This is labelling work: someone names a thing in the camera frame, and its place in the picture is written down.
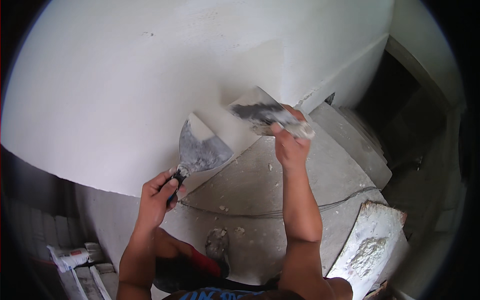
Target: hand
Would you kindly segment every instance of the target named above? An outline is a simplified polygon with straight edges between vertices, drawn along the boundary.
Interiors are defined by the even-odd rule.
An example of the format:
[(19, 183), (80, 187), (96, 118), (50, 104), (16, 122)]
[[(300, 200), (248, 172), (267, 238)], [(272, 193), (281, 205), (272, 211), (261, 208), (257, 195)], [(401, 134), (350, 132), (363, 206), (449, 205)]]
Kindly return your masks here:
[[(140, 209), (138, 211), (136, 228), (153, 230), (162, 224), (165, 213), (170, 211), (177, 204), (175, 195), (167, 207), (168, 198), (175, 192), (178, 186), (178, 180), (175, 178), (165, 183), (175, 172), (177, 168), (171, 168), (168, 171), (158, 174), (155, 178), (145, 183), (142, 187), (142, 197), (140, 199)], [(185, 186), (181, 185), (180, 192), (185, 192)]]
[[(282, 104), (282, 106), (298, 120), (305, 121), (305, 117), (298, 110), (293, 109), (290, 105)], [(310, 140), (294, 138), (278, 123), (272, 124), (271, 129), (275, 136), (275, 154), (284, 171), (287, 173), (304, 171)]]

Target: wire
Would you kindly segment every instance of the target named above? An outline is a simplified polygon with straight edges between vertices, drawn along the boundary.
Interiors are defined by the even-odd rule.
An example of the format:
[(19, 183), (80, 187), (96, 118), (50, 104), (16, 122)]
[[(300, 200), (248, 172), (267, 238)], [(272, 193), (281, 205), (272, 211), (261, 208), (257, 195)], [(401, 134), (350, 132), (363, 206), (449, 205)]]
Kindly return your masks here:
[[(318, 208), (319, 208), (320, 212), (324, 212), (324, 211), (327, 211), (329, 209), (340, 206), (344, 202), (348, 201), (349, 199), (351, 199), (355, 196), (358, 196), (361, 193), (368, 192), (368, 191), (373, 191), (373, 190), (381, 191), (381, 189), (379, 189), (377, 187), (369, 186), (369, 187), (366, 187), (366, 188), (363, 188), (359, 191), (354, 192), (353, 194), (349, 195), (347, 198), (345, 198), (343, 200), (333, 202), (333, 203), (329, 203), (329, 204), (322, 204), (322, 205), (319, 205)], [(242, 218), (248, 218), (248, 219), (282, 219), (283, 218), (283, 214), (282, 214), (281, 210), (276, 210), (276, 211), (273, 211), (273, 212), (263, 213), (263, 214), (255, 214), (255, 215), (225, 214), (225, 213), (214, 212), (214, 211), (211, 211), (211, 210), (208, 210), (208, 209), (203, 209), (203, 208), (199, 208), (199, 207), (196, 207), (196, 206), (192, 206), (192, 205), (186, 204), (183, 200), (180, 200), (180, 204), (183, 205), (183, 206), (189, 207), (191, 209), (201, 211), (201, 212), (204, 212), (204, 213), (213, 214), (213, 215), (222, 215), (222, 216), (229, 216), (229, 217), (242, 217)]]

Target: putty knife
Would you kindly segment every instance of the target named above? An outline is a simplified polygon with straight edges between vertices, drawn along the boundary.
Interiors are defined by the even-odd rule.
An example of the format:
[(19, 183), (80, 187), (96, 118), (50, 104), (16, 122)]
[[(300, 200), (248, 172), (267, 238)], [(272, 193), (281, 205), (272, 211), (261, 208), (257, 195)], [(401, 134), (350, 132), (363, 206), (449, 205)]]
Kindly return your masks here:
[(311, 140), (315, 132), (305, 121), (299, 121), (288, 110), (258, 86), (250, 89), (227, 107), (228, 111), (245, 121), (257, 135), (273, 135), (270, 125), (280, 123), (294, 137)]
[[(233, 156), (233, 151), (191, 113), (180, 132), (179, 156), (177, 172), (167, 181), (176, 178), (180, 187), (193, 172), (208, 171), (225, 164)], [(178, 188), (167, 200), (167, 206), (177, 192)]]

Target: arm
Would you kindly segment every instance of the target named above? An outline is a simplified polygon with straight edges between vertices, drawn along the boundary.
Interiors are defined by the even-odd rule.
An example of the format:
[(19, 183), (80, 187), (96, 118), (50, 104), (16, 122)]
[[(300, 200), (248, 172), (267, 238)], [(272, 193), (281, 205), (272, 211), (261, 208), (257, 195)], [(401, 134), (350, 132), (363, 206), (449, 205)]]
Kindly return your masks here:
[(117, 300), (151, 297), (150, 288), (155, 277), (154, 230), (177, 203), (175, 197), (167, 209), (167, 199), (178, 186), (176, 179), (165, 184), (173, 172), (174, 168), (160, 173), (142, 187), (137, 222), (120, 260)]
[[(286, 109), (297, 119), (305, 120), (299, 111)], [(283, 167), (283, 219), (288, 243), (278, 287), (294, 291), (306, 300), (335, 299), (334, 291), (322, 277), (322, 217), (305, 167), (310, 141), (293, 138), (276, 123), (272, 131), (276, 157)]]

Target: black handle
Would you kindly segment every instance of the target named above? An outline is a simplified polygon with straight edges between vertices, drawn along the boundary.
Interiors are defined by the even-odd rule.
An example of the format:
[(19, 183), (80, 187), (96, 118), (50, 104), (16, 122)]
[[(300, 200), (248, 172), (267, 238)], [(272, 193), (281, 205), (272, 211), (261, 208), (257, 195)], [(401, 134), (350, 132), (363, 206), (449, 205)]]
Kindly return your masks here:
[(173, 197), (175, 197), (175, 195), (177, 194), (177, 192), (179, 191), (179, 187), (181, 186), (182, 182), (186, 179), (186, 177), (180, 175), (180, 170), (177, 170), (177, 172), (175, 172), (175, 174), (172, 175), (172, 177), (170, 177), (166, 182), (165, 184), (167, 184), (167, 182), (169, 182), (170, 180), (176, 178), (178, 181), (179, 181), (179, 185), (177, 187), (177, 189), (175, 190), (175, 192), (168, 198), (167, 200), (167, 207), (170, 206), (170, 202), (172, 202), (173, 200)]

